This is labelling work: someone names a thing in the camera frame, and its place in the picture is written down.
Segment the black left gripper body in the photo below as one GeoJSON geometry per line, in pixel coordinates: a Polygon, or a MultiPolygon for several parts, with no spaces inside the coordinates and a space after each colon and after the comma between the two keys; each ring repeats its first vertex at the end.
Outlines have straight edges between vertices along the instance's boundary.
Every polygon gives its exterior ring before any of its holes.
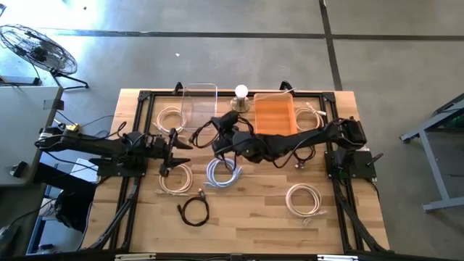
{"type": "Polygon", "coordinates": [[[178,137],[176,129],[171,128],[166,141],[162,136],[152,136],[152,140],[146,145],[145,158],[162,160],[159,167],[159,174],[166,178],[169,172],[175,167],[173,156],[173,143],[178,137]]]}

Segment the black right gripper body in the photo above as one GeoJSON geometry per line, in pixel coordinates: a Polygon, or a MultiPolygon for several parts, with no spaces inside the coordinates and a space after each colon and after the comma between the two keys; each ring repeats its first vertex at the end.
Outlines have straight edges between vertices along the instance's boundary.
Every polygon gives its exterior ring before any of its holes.
{"type": "Polygon", "coordinates": [[[233,145],[233,151],[250,159],[254,155],[254,127],[237,111],[230,111],[227,116],[228,138],[233,145]],[[245,124],[246,130],[239,130],[238,123],[245,124]]]}

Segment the clear plastic bin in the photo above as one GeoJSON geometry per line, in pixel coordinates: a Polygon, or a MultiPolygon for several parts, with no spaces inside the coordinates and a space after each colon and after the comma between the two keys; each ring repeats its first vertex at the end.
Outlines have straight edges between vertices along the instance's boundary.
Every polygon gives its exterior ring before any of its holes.
{"type": "Polygon", "coordinates": [[[181,127],[195,131],[217,114],[218,87],[213,83],[189,83],[183,87],[181,127]]]}

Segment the white bulb metal lamp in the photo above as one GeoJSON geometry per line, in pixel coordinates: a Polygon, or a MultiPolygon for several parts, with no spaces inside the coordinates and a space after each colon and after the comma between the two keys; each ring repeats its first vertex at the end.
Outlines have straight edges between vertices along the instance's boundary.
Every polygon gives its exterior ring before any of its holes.
{"type": "Polygon", "coordinates": [[[247,112],[251,107],[248,93],[249,90],[245,85],[238,85],[235,88],[235,96],[231,100],[231,109],[239,113],[247,112]]]}

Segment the orange plastic bin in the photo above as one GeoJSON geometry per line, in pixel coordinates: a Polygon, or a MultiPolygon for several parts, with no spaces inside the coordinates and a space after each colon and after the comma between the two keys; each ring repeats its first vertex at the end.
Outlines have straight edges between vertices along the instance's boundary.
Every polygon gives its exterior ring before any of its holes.
{"type": "Polygon", "coordinates": [[[293,96],[290,93],[254,95],[254,131],[259,134],[297,134],[293,96]]]}

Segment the white box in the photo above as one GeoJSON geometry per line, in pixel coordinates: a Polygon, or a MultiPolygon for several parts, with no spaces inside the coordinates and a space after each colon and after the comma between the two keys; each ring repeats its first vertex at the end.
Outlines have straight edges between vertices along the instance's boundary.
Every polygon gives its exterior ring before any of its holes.
{"type": "Polygon", "coordinates": [[[89,162],[86,159],[78,158],[70,171],[70,174],[76,178],[91,182],[97,183],[99,178],[97,176],[98,166],[89,162]]]}

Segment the black bag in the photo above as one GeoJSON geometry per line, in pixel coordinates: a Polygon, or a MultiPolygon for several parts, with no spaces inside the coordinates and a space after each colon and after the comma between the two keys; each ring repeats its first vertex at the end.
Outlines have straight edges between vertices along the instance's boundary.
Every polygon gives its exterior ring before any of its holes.
{"type": "Polygon", "coordinates": [[[62,190],[54,203],[55,218],[68,228],[83,233],[94,193],[94,189],[78,192],[62,190]]]}

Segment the grey side table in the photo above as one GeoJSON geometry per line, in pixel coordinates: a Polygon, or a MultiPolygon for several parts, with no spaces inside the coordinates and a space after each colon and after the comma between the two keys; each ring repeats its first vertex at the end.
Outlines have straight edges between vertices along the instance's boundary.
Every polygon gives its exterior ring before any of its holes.
{"type": "Polygon", "coordinates": [[[33,181],[41,158],[35,142],[62,106],[62,93],[61,87],[0,87],[0,188],[33,181]],[[21,161],[28,163],[28,169],[15,178],[10,168],[21,161]]]}

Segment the small black device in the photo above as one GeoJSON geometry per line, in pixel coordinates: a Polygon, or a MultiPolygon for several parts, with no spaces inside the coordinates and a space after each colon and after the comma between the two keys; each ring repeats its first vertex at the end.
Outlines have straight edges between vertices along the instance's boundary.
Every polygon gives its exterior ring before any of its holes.
{"type": "Polygon", "coordinates": [[[10,168],[9,174],[15,178],[20,178],[25,170],[28,169],[28,163],[21,161],[10,168]]]}

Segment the black floor fan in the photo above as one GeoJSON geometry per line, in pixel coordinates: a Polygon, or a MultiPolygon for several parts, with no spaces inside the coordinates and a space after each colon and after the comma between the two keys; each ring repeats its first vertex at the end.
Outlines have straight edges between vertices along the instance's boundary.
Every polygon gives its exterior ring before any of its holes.
{"type": "Polygon", "coordinates": [[[21,59],[47,71],[59,85],[57,78],[66,78],[80,83],[78,86],[65,87],[64,90],[89,89],[84,80],[71,77],[78,71],[74,56],[43,33],[20,24],[0,25],[0,41],[21,59]]]}

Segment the grey metal cart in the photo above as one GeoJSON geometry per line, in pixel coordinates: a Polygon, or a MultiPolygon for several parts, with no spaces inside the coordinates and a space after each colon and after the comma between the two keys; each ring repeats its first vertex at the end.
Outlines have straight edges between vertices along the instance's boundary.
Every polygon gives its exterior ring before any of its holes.
{"type": "Polygon", "coordinates": [[[464,93],[399,137],[404,144],[415,138],[420,139],[440,195],[423,210],[464,207],[464,93]]]}

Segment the black aluminium table frame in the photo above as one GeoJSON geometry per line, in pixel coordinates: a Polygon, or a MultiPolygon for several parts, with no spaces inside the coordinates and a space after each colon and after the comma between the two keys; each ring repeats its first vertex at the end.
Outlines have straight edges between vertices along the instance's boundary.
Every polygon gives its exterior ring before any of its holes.
{"type": "MultiPolygon", "coordinates": [[[[112,131],[127,122],[124,131],[133,129],[136,113],[140,112],[139,131],[145,123],[156,132],[152,124],[166,107],[181,107],[180,96],[172,96],[167,89],[122,89],[115,110],[112,131]]],[[[329,117],[331,108],[339,109],[342,117],[359,118],[355,96],[350,91],[298,91],[294,106],[303,107],[305,102],[320,109],[325,102],[329,117]]],[[[186,164],[193,172],[193,185],[189,196],[158,194],[159,165],[162,161],[149,160],[146,175],[141,179],[129,252],[154,252],[161,254],[342,254],[343,246],[332,180],[327,178],[324,160],[326,144],[316,146],[317,154],[303,170],[293,167],[291,159],[281,169],[272,163],[256,165],[239,157],[244,174],[228,188],[206,188],[205,169],[213,158],[211,148],[177,150],[175,157],[188,157],[186,164]],[[324,215],[311,218],[305,225],[286,208],[285,194],[298,183],[307,183],[322,195],[324,215]],[[201,227],[191,227],[181,220],[177,204],[184,202],[198,189],[205,191],[210,206],[210,219],[201,227]]],[[[97,241],[117,212],[120,189],[130,193],[133,179],[112,177],[96,189],[88,229],[82,248],[97,241]]],[[[384,249],[389,242],[381,214],[380,203],[372,185],[364,180],[354,180],[352,191],[360,220],[371,236],[384,249]]]]}

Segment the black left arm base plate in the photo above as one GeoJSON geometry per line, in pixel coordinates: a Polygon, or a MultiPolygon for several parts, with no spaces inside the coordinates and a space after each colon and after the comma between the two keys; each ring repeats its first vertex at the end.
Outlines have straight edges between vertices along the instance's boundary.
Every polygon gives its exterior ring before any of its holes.
{"type": "Polygon", "coordinates": [[[142,177],[148,165],[148,159],[136,156],[91,158],[89,162],[98,167],[101,177],[142,177]]]}

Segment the silver metal bracket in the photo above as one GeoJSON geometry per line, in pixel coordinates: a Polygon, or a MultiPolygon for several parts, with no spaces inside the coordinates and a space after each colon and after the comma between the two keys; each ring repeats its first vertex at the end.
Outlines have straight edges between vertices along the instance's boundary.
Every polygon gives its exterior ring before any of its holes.
{"type": "Polygon", "coordinates": [[[127,253],[116,254],[114,261],[148,261],[157,258],[155,253],[127,253]]]}
{"type": "Polygon", "coordinates": [[[317,261],[359,261],[358,256],[342,254],[318,254],[317,261]]]}

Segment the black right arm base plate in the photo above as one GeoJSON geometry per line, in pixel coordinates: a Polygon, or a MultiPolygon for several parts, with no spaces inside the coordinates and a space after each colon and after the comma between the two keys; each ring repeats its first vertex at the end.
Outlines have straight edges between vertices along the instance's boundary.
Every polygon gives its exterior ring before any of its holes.
{"type": "Polygon", "coordinates": [[[362,178],[376,181],[377,174],[374,163],[384,154],[375,156],[370,151],[347,151],[337,149],[325,152],[327,176],[332,179],[362,178]]]}

